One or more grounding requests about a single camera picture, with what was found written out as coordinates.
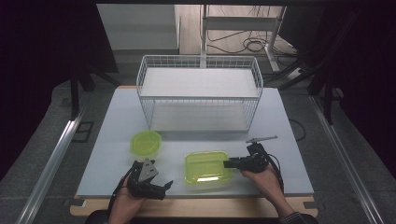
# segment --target gray floor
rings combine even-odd
[[[112,76],[123,85],[134,85],[139,60],[129,60],[116,53],[120,69]],[[264,57],[258,57],[263,73],[270,71]],[[91,155],[97,134],[106,114],[115,87],[97,76],[95,91],[80,91],[91,100],[82,121],[92,122],[92,133],[86,142],[73,142],[64,155],[63,162],[49,191],[35,217],[34,223],[84,223],[85,217],[73,217],[69,213],[70,204],[77,191],[78,183]],[[288,79],[270,83],[276,86]],[[319,223],[370,223],[361,206],[361,201],[351,187],[334,148],[319,122],[308,94],[309,80],[281,92],[289,119],[300,122],[305,129],[305,138],[298,141],[304,164],[315,191]],[[52,93],[52,103],[31,141],[6,177],[0,182],[0,223],[15,223],[23,206],[46,165],[52,150],[70,118],[69,83],[56,87]],[[365,186],[386,223],[396,223],[396,181],[388,172],[373,149],[350,123],[337,102],[332,105],[333,127],[343,142]],[[304,136],[303,128],[290,122],[296,139]],[[75,140],[84,139],[84,133],[75,135]]]

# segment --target person's arm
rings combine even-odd
[[[128,178],[125,179],[122,188],[117,194],[117,198],[113,203],[111,214],[108,219],[108,224],[126,224],[139,212],[146,199],[138,199],[133,197],[128,189],[126,183]]]
[[[251,179],[260,193],[274,206],[279,216],[279,222],[281,224],[305,224],[305,223],[317,223],[316,221],[305,221],[305,218],[293,210],[286,201],[285,195],[280,189],[279,182],[276,178],[276,172],[272,165],[268,165],[267,168],[261,173],[252,173],[250,171],[241,171],[244,177]]]

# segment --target white tabletop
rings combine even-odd
[[[107,110],[101,131],[78,187],[77,196],[109,197],[120,178],[131,168],[134,155],[130,140],[148,128],[136,89],[117,89]],[[152,184],[174,180],[167,198],[230,198],[258,196],[252,182],[233,170],[233,177],[220,184],[187,185],[184,158],[191,152],[223,150],[229,157],[248,155],[245,143],[253,137],[277,135],[262,142],[265,150],[281,165],[286,196],[313,194],[300,150],[277,89],[263,89],[262,98],[248,133],[160,133],[162,147],[155,158],[159,174]]]

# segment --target person's right hand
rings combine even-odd
[[[244,177],[251,179],[260,193],[274,205],[279,217],[286,217],[294,212],[280,189],[275,169],[271,164],[261,173],[256,174],[250,171],[241,171],[241,173]]]

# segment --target human hand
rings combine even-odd
[[[276,171],[271,164],[257,174],[250,171],[241,173],[254,182],[260,193],[275,207],[279,217],[286,217],[294,212],[280,189]]]
[[[144,198],[135,198],[131,195],[131,193],[126,188],[128,178],[129,176],[125,178],[122,188],[120,189],[116,200],[113,203],[108,224],[129,223],[129,221],[136,215],[146,200]]]

